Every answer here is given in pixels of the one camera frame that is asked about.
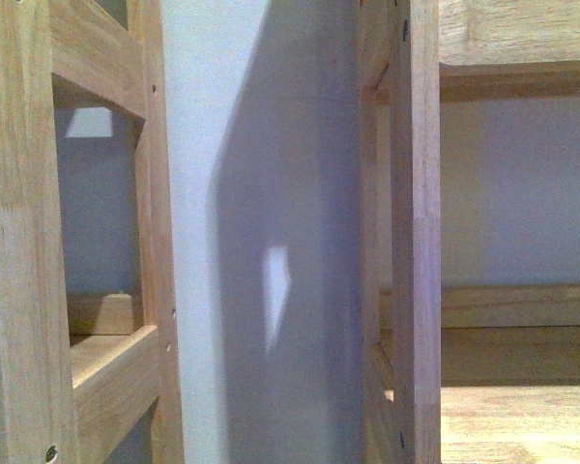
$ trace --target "light patch on wall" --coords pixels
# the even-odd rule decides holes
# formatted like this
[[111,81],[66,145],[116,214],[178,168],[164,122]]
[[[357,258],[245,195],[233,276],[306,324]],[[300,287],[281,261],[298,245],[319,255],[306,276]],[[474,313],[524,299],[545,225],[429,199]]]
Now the light patch on wall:
[[271,246],[264,258],[264,303],[267,354],[275,347],[283,321],[292,278],[288,269],[288,246]]
[[109,138],[112,112],[103,107],[78,108],[73,112],[65,138]]

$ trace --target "wooden post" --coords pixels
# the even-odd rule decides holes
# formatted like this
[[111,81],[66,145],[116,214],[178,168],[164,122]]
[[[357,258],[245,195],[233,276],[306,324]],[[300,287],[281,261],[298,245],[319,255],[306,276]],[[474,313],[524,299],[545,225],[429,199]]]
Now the wooden post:
[[438,1],[390,5],[395,462],[440,462]]
[[78,462],[46,0],[0,0],[0,464]]
[[144,324],[159,329],[160,396],[152,425],[153,462],[183,462],[174,261],[159,0],[129,0],[129,29],[144,50],[148,117],[135,151]]

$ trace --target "wooden shelving unit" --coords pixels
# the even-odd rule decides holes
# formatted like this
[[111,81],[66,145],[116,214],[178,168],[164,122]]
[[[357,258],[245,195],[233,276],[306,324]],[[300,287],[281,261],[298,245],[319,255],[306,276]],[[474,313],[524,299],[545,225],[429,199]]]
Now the wooden shelving unit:
[[[103,463],[152,411],[183,462],[160,4],[0,0],[0,464]],[[142,295],[69,295],[54,108],[130,117]]]
[[[580,284],[440,279],[441,102],[580,95],[580,2],[358,3],[365,462],[580,460]],[[391,112],[382,294],[378,105]]]

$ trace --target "screw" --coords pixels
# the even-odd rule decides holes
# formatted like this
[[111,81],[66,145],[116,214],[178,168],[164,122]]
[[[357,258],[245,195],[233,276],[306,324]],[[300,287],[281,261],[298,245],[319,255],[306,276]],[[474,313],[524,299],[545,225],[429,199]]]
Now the screw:
[[45,462],[53,461],[56,458],[56,455],[58,455],[58,451],[56,450],[56,446],[52,445],[45,454]]

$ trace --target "wooden shelf board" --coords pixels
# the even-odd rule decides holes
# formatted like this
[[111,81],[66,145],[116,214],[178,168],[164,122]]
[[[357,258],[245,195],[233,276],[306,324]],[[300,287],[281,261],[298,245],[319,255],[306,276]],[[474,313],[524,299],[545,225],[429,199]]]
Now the wooden shelf board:
[[[391,307],[381,291],[382,329]],[[444,328],[580,326],[580,283],[444,288],[442,308]]]
[[[390,2],[359,11],[363,102],[390,101]],[[580,2],[440,0],[441,101],[580,96]]]
[[442,363],[444,464],[580,462],[580,327],[444,329]]
[[73,394],[82,463],[104,462],[160,392],[159,334],[72,337]]
[[54,101],[146,119],[143,48],[94,0],[50,0]]
[[130,335],[144,325],[139,295],[72,293],[67,310],[71,335]]

